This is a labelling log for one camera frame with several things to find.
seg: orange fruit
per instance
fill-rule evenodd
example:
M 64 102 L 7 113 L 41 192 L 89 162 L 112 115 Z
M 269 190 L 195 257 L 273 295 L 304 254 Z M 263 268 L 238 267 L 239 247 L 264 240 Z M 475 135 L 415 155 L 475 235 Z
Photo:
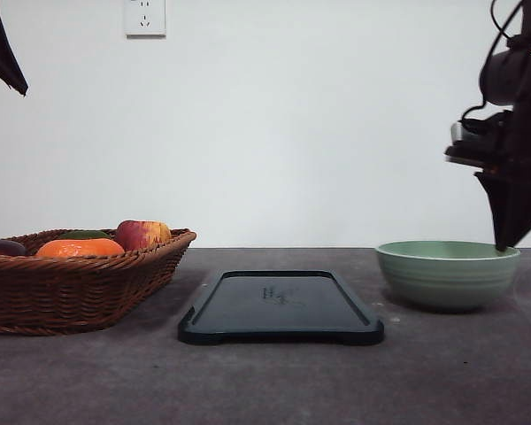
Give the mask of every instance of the orange fruit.
M 36 257 L 81 257 L 84 255 L 115 255 L 124 249 L 112 239 L 58 239 L 44 244 Z

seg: bowl rim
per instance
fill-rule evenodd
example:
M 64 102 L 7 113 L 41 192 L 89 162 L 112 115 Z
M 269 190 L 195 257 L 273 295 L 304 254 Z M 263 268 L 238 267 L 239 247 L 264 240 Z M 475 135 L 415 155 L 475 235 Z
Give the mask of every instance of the bowl rim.
M 511 250 L 511 253 L 508 253 L 507 255 L 502 255 L 499 257 L 479 257 L 479 258 L 449 258 L 449 257 L 426 257 L 423 255 L 407 255 L 407 254 L 398 254 L 395 252 L 386 251 L 385 247 L 395 244 L 395 243 L 421 243 L 421 242 L 427 242 L 427 243 L 469 243 L 472 245 L 487 245 L 496 248 L 496 246 L 492 243 L 484 243 L 484 242 L 475 242 L 475 241 L 457 241 L 457 240 L 439 240 L 439 239 L 413 239 L 413 240 L 406 240 L 406 241 L 393 241 L 393 242 L 387 242 L 383 243 L 381 245 L 376 246 L 374 249 L 380 253 L 385 255 L 390 255 L 393 257 L 399 257 L 404 259 L 424 259 L 428 261 L 499 261 L 504 259 L 512 259 L 515 257 L 518 257 L 521 255 L 521 251 L 518 248 L 515 248 L 513 246 L 508 246 L 507 250 Z

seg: black cable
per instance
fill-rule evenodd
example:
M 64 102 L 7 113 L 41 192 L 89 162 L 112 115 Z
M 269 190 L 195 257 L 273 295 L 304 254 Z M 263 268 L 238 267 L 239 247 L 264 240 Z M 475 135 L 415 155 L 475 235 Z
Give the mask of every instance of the black cable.
M 523 5 L 523 0 L 519 1 L 519 3 L 517 3 L 517 5 L 513 8 L 512 13 L 510 13 L 510 15 L 505 20 L 505 23 L 502 25 L 501 28 L 499 28 L 499 32 L 497 33 L 496 39 L 494 40 L 494 42 L 492 43 L 491 47 L 489 48 L 488 55 L 486 56 L 486 61 L 484 62 L 484 67 L 482 68 L 482 71 L 484 72 L 484 74 L 488 73 L 489 62 L 490 62 L 490 60 L 492 58 L 492 55 L 494 54 L 494 50 L 496 49 L 496 46 L 499 43 L 500 38 L 502 38 L 502 35 L 504 34 L 505 30 L 512 23 L 513 18 L 515 18 L 515 15 L 517 15 L 517 12 L 519 12 L 519 9 L 521 8 L 522 5 Z M 470 112 L 478 111 L 480 109 L 484 109 L 484 107 L 488 103 L 488 101 L 486 100 L 487 97 L 488 97 L 487 96 L 487 94 L 488 94 L 487 85 L 488 85 L 488 78 L 484 78 L 484 81 L 483 81 L 483 84 L 482 84 L 481 104 L 477 105 L 477 106 L 472 106 L 471 108 L 468 108 L 462 114 L 462 118 L 460 119 L 460 121 L 462 122 L 462 126 L 466 130 L 468 129 L 464 125 L 464 120 L 466 118 L 466 115 L 468 115 L 468 113 L 470 113 Z
M 492 3 L 490 4 L 489 6 L 489 16 L 492 17 L 492 21 L 494 22 L 494 25 L 496 26 L 497 30 L 502 33 L 502 35 L 505 37 L 505 38 L 510 38 L 510 36 L 505 33 L 505 31 L 499 26 L 499 24 L 497 23 L 497 19 L 496 19 L 496 14 L 494 13 L 494 6 L 496 4 L 496 1 L 497 0 L 492 0 Z

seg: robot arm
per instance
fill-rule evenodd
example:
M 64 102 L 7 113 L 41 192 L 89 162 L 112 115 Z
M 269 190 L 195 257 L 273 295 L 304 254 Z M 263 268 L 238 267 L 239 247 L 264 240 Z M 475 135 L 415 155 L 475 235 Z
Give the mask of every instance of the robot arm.
M 486 120 L 463 116 L 445 152 L 452 162 L 482 168 L 475 175 L 488 194 L 500 251 L 531 230 L 531 0 L 519 2 L 500 35 L 519 8 L 521 34 L 508 39 L 507 51 L 491 55 L 492 46 L 480 76 L 483 105 L 513 105 L 513 110 Z

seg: red apple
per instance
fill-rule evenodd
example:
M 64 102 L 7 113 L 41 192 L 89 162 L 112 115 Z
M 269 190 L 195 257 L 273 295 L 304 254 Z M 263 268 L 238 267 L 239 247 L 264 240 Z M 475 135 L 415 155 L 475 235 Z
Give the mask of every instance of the red apple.
M 9 255 L 11 257 L 25 256 L 26 247 L 19 242 L 0 240 L 0 255 Z
M 125 251 L 140 250 L 170 239 L 169 227 L 160 221 L 122 221 L 114 235 L 114 241 L 119 243 Z

